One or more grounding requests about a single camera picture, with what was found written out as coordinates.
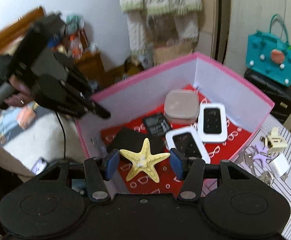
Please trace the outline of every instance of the yellow starfish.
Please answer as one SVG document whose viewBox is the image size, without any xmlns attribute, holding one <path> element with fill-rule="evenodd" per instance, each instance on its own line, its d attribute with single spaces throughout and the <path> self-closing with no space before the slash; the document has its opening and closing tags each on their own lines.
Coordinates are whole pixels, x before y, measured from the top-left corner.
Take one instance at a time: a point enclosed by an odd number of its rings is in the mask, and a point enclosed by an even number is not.
<svg viewBox="0 0 291 240">
<path fill-rule="evenodd" d="M 155 165 L 170 156 L 170 153 L 152 155 L 148 138 L 144 140 L 141 152 L 134 153 L 128 150 L 120 150 L 120 153 L 132 162 L 132 168 L 127 175 L 127 181 L 132 180 L 140 171 L 144 171 L 156 183 L 159 183 L 160 179 Z"/>
</svg>

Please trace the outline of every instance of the bag handle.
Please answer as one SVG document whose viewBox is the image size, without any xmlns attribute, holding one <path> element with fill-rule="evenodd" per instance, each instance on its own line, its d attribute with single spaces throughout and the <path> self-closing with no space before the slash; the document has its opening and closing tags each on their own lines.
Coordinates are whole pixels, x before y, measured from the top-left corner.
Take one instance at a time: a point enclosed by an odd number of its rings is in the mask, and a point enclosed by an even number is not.
<svg viewBox="0 0 291 240">
<path fill-rule="evenodd" d="M 275 20 L 276 17 L 277 17 L 279 23 L 281 24 L 282 28 L 284 29 L 284 33 L 286 34 L 286 38 L 287 38 L 287 42 L 286 43 L 289 45 L 289 36 L 288 36 L 287 27 L 286 27 L 286 25 L 284 23 L 284 19 L 281 17 L 280 14 L 273 15 L 273 17 L 272 17 L 272 19 L 270 21 L 270 30 L 269 30 L 269 33 L 271 33 L 272 24 L 273 24 L 273 22 L 274 22 L 274 20 Z"/>
</svg>

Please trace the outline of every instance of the finger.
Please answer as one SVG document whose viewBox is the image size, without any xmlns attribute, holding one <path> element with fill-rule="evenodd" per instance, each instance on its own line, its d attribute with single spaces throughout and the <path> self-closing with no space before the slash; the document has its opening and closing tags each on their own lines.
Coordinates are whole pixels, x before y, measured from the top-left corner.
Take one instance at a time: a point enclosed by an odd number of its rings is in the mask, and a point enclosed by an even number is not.
<svg viewBox="0 0 291 240">
<path fill-rule="evenodd" d="M 32 97 L 19 93 L 17 95 L 13 95 L 10 98 L 6 99 L 4 102 L 9 106 L 22 107 L 32 101 L 33 101 Z"/>
<path fill-rule="evenodd" d="M 16 98 L 10 97 L 6 100 L 4 100 L 4 102 L 8 105 L 8 106 L 18 106 L 18 107 L 22 107 L 23 104 L 18 101 Z"/>
<path fill-rule="evenodd" d="M 9 79 L 10 84 L 17 90 L 19 90 L 21 93 L 25 95 L 31 95 L 31 90 L 27 87 L 26 84 L 24 84 L 22 81 L 18 80 L 18 78 L 15 75 L 12 75 Z"/>
</svg>

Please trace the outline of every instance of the red mat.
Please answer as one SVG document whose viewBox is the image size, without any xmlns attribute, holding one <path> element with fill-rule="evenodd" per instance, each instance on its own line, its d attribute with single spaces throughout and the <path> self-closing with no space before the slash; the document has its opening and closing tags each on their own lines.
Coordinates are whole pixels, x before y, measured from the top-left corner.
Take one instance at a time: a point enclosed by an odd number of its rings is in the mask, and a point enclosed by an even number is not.
<svg viewBox="0 0 291 240">
<path fill-rule="evenodd" d="M 197 92 L 191 85 L 184 88 L 185 90 L 192 90 Z M 208 103 L 209 100 L 202 94 L 198 93 L 198 98 L 201 103 Z M 164 105 L 158 106 L 153 111 L 147 113 L 144 116 L 140 116 L 137 119 L 132 120 L 129 123 L 123 124 L 121 126 L 116 126 L 100 131 L 101 137 L 106 145 L 110 144 L 115 138 L 116 134 L 121 130 L 122 127 L 127 127 L 134 129 L 135 131 L 141 133 L 147 133 L 146 128 L 142 123 L 142 118 L 158 113 L 164 112 Z M 219 164 L 220 160 L 229 159 L 235 154 L 240 147 L 248 140 L 251 133 L 237 127 L 231 122 L 227 122 L 228 126 L 228 139 L 226 142 L 221 144 L 205 144 L 205 147 L 211 157 L 212 164 Z M 187 125 L 171 124 L 173 129 L 181 128 Z M 124 180 L 130 193 L 134 194 L 148 194 L 148 193 L 173 193 L 175 196 L 179 192 L 182 183 L 176 179 L 172 168 L 169 164 L 169 159 L 166 159 L 158 164 L 155 168 L 159 174 L 160 182 L 155 183 L 151 180 L 147 174 L 140 172 L 131 181 L 126 181 L 127 174 L 131 168 L 132 164 L 127 159 L 121 159 L 119 164 L 119 173 Z"/>
</svg>

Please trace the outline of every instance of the black cable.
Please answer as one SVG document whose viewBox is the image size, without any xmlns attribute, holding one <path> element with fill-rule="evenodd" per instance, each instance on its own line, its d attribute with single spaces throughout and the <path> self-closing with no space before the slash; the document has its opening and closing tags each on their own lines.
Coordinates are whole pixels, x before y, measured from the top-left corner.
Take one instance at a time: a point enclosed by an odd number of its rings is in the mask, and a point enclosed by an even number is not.
<svg viewBox="0 0 291 240">
<path fill-rule="evenodd" d="M 66 158 L 66 155 L 65 155 L 65 145 L 66 145 L 65 130 L 64 130 L 64 127 L 63 127 L 63 125 L 62 125 L 62 122 L 61 122 L 61 120 L 60 120 L 60 117 L 59 117 L 57 111 L 55 111 L 55 115 L 56 115 L 56 117 L 58 118 L 58 121 L 59 121 L 59 123 L 60 123 L 60 125 L 61 125 L 62 132 L 63 132 L 63 137 L 64 137 L 64 153 L 63 153 L 63 159 L 65 160 L 65 158 Z"/>
</svg>

